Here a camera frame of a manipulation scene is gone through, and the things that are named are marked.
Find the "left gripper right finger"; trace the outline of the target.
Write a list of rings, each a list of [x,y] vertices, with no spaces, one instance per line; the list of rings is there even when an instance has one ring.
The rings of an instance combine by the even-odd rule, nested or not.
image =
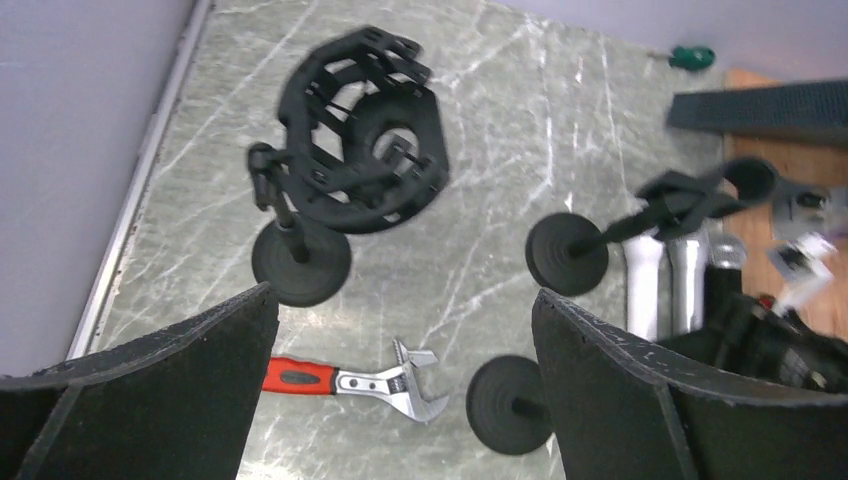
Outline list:
[[[570,479],[843,479],[847,398],[740,376],[549,289],[532,334]]]

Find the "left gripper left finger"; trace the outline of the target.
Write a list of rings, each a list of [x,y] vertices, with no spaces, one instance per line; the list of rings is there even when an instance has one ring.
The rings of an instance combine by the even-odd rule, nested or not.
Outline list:
[[[5,479],[233,479],[278,329],[267,284],[1,381]]]

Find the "black mic stand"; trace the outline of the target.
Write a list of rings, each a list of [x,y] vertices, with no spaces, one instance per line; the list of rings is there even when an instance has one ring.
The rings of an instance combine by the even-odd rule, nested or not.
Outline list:
[[[484,363],[469,383],[465,408],[475,436],[499,454],[526,455],[553,436],[539,365],[524,356]]]
[[[525,260],[542,287],[575,297],[593,290],[608,269],[608,246],[644,233],[664,243],[698,230],[707,219],[722,219],[769,200],[780,175],[767,160],[742,156],[699,176],[667,170],[644,184],[636,197],[645,202],[635,214],[599,229],[569,212],[550,214],[529,231]]]

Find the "white microphone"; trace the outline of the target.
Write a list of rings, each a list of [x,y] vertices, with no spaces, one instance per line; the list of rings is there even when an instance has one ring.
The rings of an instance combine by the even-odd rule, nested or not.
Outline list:
[[[664,245],[650,235],[622,243],[626,263],[626,330],[642,339],[658,339],[658,287]]]

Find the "silver grey microphone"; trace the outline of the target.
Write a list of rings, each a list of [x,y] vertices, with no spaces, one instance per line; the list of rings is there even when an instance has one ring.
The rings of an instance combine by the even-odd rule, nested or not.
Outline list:
[[[671,265],[671,333],[684,335],[704,322],[704,276],[709,234],[701,228],[666,243]]]

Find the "shock mount stand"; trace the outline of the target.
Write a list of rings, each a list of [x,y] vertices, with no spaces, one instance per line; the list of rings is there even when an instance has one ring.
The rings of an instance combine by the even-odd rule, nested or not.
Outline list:
[[[334,296],[351,270],[350,236],[413,219],[446,187],[439,101],[420,52],[373,25],[317,46],[282,88],[284,145],[248,148],[255,205],[274,213],[251,267],[281,305]]]

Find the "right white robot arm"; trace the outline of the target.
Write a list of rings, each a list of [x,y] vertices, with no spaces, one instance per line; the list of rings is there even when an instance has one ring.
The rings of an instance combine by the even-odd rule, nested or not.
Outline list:
[[[847,343],[812,330],[793,310],[775,314],[759,298],[732,294],[703,327],[659,344],[737,375],[811,391],[847,392]]]

